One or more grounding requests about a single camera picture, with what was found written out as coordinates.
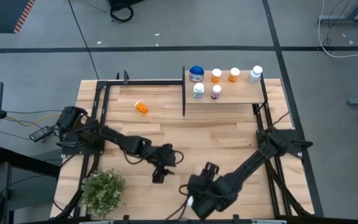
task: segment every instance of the potted plant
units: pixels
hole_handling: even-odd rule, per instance
[[[113,170],[96,170],[83,181],[83,194],[80,203],[87,213],[96,217],[106,217],[118,205],[123,204],[121,193],[125,189],[125,179]]]

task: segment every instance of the desk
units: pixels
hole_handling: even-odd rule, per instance
[[[268,103],[272,120],[276,121],[288,111],[279,79],[265,79]],[[82,81],[76,106],[91,113],[96,81]],[[103,103],[103,91],[99,105]],[[149,108],[146,115],[134,109],[140,100]],[[101,107],[97,117],[101,116]],[[116,145],[106,142],[105,152],[100,157],[99,167],[119,171],[127,181],[122,193],[124,206],[111,212],[106,218],[161,220],[174,212],[185,200],[178,193],[181,184],[186,184],[191,174],[200,174],[206,162],[220,166],[223,175],[236,169],[257,148],[257,121],[250,104],[187,105],[186,116],[182,116],[182,88],[180,85],[114,85],[109,91],[106,122],[109,127],[123,134],[137,134],[152,140],[153,145],[172,143],[174,149],[184,153],[184,161],[170,168],[175,175],[165,177],[163,184],[152,184],[154,167],[146,162],[135,166],[128,164]],[[278,129],[291,129],[289,116],[276,125]],[[77,155],[60,171],[55,201],[64,207],[78,188],[83,156]],[[291,154],[282,157],[283,173],[288,189],[302,206],[313,213],[310,194],[301,160]],[[277,190],[280,211],[284,214],[281,193]],[[51,217],[59,214],[52,207]],[[208,219],[273,218],[265,167],[259,168],[244,183],[237,201],[224,212],[213,212]],[[183,218],[197,219],[188,208]]]

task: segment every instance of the black floor stripe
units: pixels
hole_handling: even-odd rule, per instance
[[[267,51],[276,50],[290,52],[323,51],[321,47],[274,47],[274,46],[167,46],[167,47],[91,47],[90,52],[180,52],[180,51]],[[358,46],[326,47],[328,51],[358,51]],[[85,47],[59,48],[9,48],[0,49],[0,54],[9,53],[71,53],[88,52]]]
[[[272,46],[169,46],[169,47],[90,47],[90,52],[176,52],[176,51],[274,51]],[[88,52],[85,47],[61,48],[19,48],[0,49],[0,54],[8,53],[65,53]]]
[[[358,51],[358,46],[332,46],[324,47],[328,52],[330,51]],[[281,51],[323,51],[320,46],[317,47],[280,47]]]
[[[278,41],[278,36],[277,36],[276,28],[274,26],[272,13],[270,12],[269,3],[267,2],[267,0],[262,0],[262,2],[265,8],[265,13],[266,13],[270,33],[272,35],[273,45],[276,47],[275,52],[278,60],[278,66],[280,67],[280,71],[282,74],[284,90],[287,95],[288,105],[290,107],[293,123],[295,129],[298,131],[299,137],[305,139],[298,110],[296,108],[295,97],[293,96],[293,92],[291,88],[290,77],[288,76],[287,68],[285,66],[283,53],[281,51],[280,43]],[[321,207],[321,201],[317,190],[316,180],[314,178],[313,168],[311,166],[311,161],[307,150],[303,153],[303,167],[305,169],[305,175],[308,182],[308,187],[310,191],[311,201],[313,203],[314,212],[316,216],[323,217],[324,213]]]

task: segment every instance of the pill bottle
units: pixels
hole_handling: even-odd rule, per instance
[[[147,107],[146,107],[143,103],[141,103],[140,101],[138,101],[138,102],[135,103],[135,108],[136,108],[139,112],[141,112],[142,114],[146,114],[147,111],[148,111]]]
[[[230,69],[229,81],[235,82],[239,75],[240,75],[240,70],[238,68]]]
[[[193,66],[189,70],[189,77],[193,82],[200,82],[204,78],[204,69],[198,65]]]
[[[220,85],[215,85],[212,87],[212,93],[211,98],[216,100],[219,98],[219,95],[221,94],[222,87]]]
[[[260,79],[260,74],[262,74],[262,71],[263,71],[263,69],[262,69],[261,66],[258,66],[258,65],[255,66],[251,70],[251,72],[249,73],[249,76],[248,76],[248,79],[247,79],[248,83],[249,84],[257,83],[259,81],[259,79]]]
[[[202,98],[204,96],[204,84],[196,83],[193,88],[193,98]]]
[[[218,68],[215,68],[214,70],[212,70],[212,82],[213,83],[217,83],[219,81],[219,78],[222,75],[222,71]]]

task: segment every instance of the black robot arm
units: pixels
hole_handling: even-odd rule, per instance
[[[153,183],[162,183],[167,174],[173,172],[165,169],[165,166],[176,166],[175,153],[171,144],[152,146],[152,141],[140,136],[126,136],[120,132],[101,125],[97,119],[87,116],[82,108],[67,106],[60,115],[56,126],[59,130],[61,147],[77,147],[84,144],[90,148],[96,148],[101,141],[110,141],[119,146],[125,157],[127,155],[146,160],[155,166]]]
[[[219,167],[207,163],[201,175],[190,176],[187,189],[188,194],[194,199],[191,208],[201,220],[207,218],[214,210],[221,212],[232,205],[237,200],[242,184],[251,174],[274,155],[282,156],[286,153],[288,143],[274,127],[259,134],[263,135],[259,149],[234,172],[214,181]]]

